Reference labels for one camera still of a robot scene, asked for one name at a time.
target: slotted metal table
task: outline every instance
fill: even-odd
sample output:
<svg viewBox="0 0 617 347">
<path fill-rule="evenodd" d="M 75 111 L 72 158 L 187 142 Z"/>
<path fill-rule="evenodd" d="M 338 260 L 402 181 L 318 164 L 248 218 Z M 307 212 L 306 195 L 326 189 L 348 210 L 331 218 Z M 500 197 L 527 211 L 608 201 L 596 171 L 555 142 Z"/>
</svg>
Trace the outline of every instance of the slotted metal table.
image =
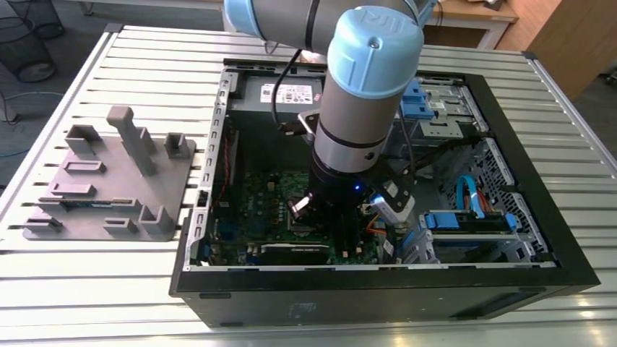
<svg viewBox="0 0 617 347">
<path fill-rule="evenodd" d="M 166 243 L 27 241 L 19 227 L 67 154 L 64 133 L 135 110 L 154 137 L 184 132 L 204 151 L 224 58 L 266 56 L 242 34 L 124 27 L 96 44 L 0 198 L 0 343 L 63 346 L 617 346 L 617 165 L 543 66 L 520 53 L 428 46 L 423 70 L 483 74 L 603 284 L 495 320 L 210 330 L 168 296 Z M 182 216 L 196 200 L 194 159 Z"/>
</svg>

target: mesh trash can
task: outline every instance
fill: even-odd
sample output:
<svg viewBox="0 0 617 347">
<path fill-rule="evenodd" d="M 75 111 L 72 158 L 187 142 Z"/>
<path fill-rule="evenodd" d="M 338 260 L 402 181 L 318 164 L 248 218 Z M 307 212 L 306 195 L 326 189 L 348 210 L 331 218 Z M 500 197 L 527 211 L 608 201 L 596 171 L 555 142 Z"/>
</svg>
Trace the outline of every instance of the mesh trash can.
<svg viewBox="0 0 617 347">
<path fill-rule="evenodd" d="M 40 38 L 55 38 L 64 33 L 51 0 L 7 0 L 18 17 L 31 20 Z"/>
<path fill-rule="evenodd" d="M 43 81 L 56 72 L 32 21 L 18 17 L 0 18 L 0 63 L 22 82 Z"/>
</svg>

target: white label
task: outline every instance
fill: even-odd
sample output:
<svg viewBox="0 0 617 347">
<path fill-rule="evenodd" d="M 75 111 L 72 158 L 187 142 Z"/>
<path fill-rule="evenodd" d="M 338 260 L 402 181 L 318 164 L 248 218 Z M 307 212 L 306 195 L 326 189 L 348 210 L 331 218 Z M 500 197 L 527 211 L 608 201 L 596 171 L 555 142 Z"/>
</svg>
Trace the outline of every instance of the white label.
<svg viewBox="0 0 617 347">
<path fill-rule="evenodd" d="M 436 103 L 431 101 L 430 104 L 431 104 L 431 108 L 445 108 L 444 103 Z"/>
<path fill-rule="evenodd" d="M 384 249 L 388 252 L 390 256 L 395 254 L 395 246 L 390 243 L 388 239 L 384 241 Z"/>
<path fill-rule="evenodd" d="M 274 85 L 262 86 L 260 101 L 272 101 Z M 312 105 L 312 86 L 311 85 L 280 85 L 278 91 L 278 103 L 304 103 Z"/>
</svg>

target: power supply label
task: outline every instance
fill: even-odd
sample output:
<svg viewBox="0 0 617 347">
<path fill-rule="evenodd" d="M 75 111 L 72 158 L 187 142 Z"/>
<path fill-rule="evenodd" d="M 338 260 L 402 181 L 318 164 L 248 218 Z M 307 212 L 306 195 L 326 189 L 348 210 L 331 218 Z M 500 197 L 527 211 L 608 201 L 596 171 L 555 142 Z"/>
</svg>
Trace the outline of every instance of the power supply label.
<svg viewBox="0 0 617 347">
<path fill-rule="evenodd" d="M 272 101 L 274 85 L 262 86 L 260 101 L 270 103 Z M 278 103 L 302 103 L 312 104 L 312 86 L 311 85 L 280 85 L 278 91 Z"/>
</svg>

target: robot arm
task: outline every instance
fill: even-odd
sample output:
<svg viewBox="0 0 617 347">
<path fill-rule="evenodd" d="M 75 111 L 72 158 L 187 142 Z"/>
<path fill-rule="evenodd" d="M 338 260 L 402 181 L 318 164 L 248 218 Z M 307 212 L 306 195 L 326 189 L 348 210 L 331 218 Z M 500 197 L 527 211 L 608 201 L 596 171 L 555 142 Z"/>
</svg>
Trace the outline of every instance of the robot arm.
<svg viewBox="0 0 617 347">
<path fill-rule="evenodd" d="M 424 1 L 423 13 L 435 2 Z M 382 214 L 391 223 L 404 221 L 411 187 L 378 164 L 418 71 L 424 44 L 418 8 L 407 0 L 226 0 L 226 11 L 240 31 L 328 53 L 308 194 L 288 202 L 296 220 L 332 220 L 376 192 Z"/>
</svg>

